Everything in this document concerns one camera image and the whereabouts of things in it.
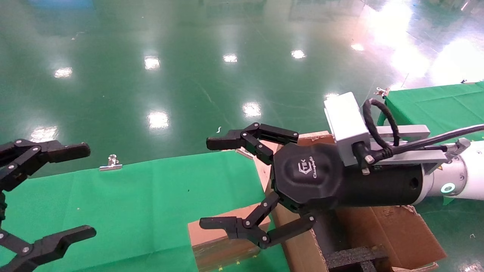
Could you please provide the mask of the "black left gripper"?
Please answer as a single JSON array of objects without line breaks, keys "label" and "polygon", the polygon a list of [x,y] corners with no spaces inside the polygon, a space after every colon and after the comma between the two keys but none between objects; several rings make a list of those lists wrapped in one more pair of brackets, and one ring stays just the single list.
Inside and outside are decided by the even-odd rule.
[{"label": "black left gripper", "polygon": [[[47,163],[65,162],[90,156],[88,144],[65,146],[59,141],[31,142],[18,139],[0,147],[0,189],[10,192]],[[0,193],[0,223],[5,220],[6,196]],[[54,233],[28,243],[5,231],[0,232],[0,244],[16,255],[2,272],[33,272],[41,265],[64,257],[73,244],[93,238],[97,232],[91,226],[80,226]]]}]

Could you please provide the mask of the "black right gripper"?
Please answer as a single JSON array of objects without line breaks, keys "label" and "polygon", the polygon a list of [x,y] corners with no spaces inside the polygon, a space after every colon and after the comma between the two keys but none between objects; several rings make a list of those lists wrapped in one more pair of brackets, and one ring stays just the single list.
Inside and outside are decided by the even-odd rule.
[{"label": "black right gripper", "polygon": [[[346,207],[401,206],[416,203],[421,195],[420,165],[377,165],[365,175],[357,165],[345,166],[333,144],[299,146],[299,133],[255,122],[225,136],[206,139],[208,150],[244,148],[265,165],[273,164],[273,189],[247,218],[206,217],[202,229],[223,229],[230,240],[245,239],[261,249],[276,246],[306,231],[316,222],[303,215],[279,228],[259,226],[278,202],[295,213]],[[285,145],[275,154],[261,141]]]}]

